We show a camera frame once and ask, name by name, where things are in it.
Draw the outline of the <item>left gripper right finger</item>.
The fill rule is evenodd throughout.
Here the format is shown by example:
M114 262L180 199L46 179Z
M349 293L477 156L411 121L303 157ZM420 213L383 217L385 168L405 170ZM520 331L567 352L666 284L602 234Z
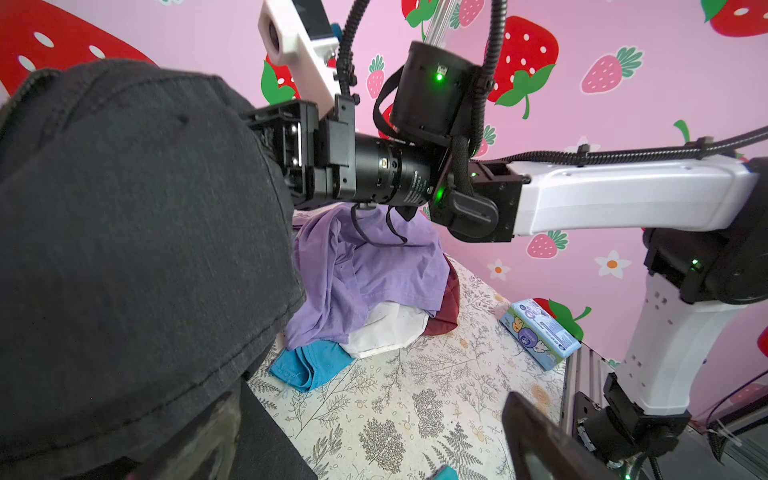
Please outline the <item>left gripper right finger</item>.
M506 398L502 425L517 480L616 479L518 392L510 392Z

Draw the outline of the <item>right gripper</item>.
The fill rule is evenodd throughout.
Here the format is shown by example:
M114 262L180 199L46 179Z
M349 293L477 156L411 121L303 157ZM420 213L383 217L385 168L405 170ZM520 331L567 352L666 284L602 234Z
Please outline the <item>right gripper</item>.
M355 103L338 95L330 112L306 100L251 110L242 120L277 163L294 207L351 202L357 193Z

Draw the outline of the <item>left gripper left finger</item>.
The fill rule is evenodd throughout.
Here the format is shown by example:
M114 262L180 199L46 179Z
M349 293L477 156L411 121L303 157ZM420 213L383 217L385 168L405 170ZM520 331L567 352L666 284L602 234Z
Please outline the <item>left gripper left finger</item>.
M126 479L228 479L240 424L239 394L227 391Z

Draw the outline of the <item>dark grey cloth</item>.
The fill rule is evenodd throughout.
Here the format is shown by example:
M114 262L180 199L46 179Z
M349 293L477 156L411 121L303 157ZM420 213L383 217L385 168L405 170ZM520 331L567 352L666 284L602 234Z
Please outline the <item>dark grey cloth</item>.
M305 299L252 109L128 60L37 71L3 105L3 478L121 479L227 392L233 478L313 477L246 379Z

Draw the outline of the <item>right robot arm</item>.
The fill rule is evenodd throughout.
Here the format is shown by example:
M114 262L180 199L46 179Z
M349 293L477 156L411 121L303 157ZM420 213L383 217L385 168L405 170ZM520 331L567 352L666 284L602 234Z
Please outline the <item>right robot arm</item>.
M273 141L296 208L380 204L411 219L427 206L437 224L472 243L557 228L643 228L649 305L628 359L605 382L606 406L588 407L578 394L559 452L573 465L584 453L612 463L672 451L706 354L738 308L767 297L767 162L735 155L764 141L766 129L675 147L581 146L476 162L505 39L507 5L495 1L483 62L412 43L383 86L395 99L391 117L373 114L381 136L361 135L350 89L366 9L355 2L334 31L319 1L261 8L264 46L291 70L300 95L259 110L249 123Z

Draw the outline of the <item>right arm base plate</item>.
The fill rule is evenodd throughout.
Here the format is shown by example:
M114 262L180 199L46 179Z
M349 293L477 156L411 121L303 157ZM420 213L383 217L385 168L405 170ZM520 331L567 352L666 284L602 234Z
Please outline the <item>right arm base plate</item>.
M574 396L571 435L610 467L634 457L639 451L611 407L600 408L583 392Z

